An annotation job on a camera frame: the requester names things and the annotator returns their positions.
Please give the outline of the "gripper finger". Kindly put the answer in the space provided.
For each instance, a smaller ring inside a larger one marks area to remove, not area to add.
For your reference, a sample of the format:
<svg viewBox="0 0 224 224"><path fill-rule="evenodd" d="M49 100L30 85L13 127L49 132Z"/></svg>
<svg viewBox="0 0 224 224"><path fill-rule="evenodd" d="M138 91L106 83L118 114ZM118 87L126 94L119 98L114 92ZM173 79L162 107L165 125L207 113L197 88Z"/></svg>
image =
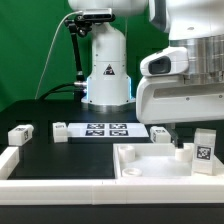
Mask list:
<svg viewBox="0 0 224 224"><path fill-rule="evenodd" d="M183 148L184 147L184 143L183 143L183 140L179 137L177 131L175 130L175 124L174 123L167 124L166 125L166 129L169 132L169 134L171 135L173 144L178 149Z"/></svg>

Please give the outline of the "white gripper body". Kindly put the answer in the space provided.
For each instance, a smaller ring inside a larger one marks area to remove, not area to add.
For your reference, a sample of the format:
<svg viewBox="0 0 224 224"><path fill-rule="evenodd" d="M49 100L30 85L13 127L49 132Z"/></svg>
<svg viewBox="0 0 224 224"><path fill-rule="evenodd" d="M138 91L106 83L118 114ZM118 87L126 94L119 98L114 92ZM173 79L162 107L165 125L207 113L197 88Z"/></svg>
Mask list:
<svg viewBox="0 0 224 224"><path fill-rule="evenodd" d="M136 93L143 124L224 119L224 83L185 85L182 76L143 77Z"/></svg>

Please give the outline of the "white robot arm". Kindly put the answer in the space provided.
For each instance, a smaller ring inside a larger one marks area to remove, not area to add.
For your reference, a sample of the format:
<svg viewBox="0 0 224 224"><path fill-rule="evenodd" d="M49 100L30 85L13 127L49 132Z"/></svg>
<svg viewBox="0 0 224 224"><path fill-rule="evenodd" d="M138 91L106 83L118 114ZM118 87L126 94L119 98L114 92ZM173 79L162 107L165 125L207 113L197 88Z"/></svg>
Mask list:
<svg viewBox="0 0 224 224"><path fill-rule="evenodd" d="M109 25L118 16L149 11L169 46L145 57L136 92L143 124L224 119L224 0L68 0L78 21L93 27L92 73L83 102L120 107L130 94L124 36Z"/></svg>

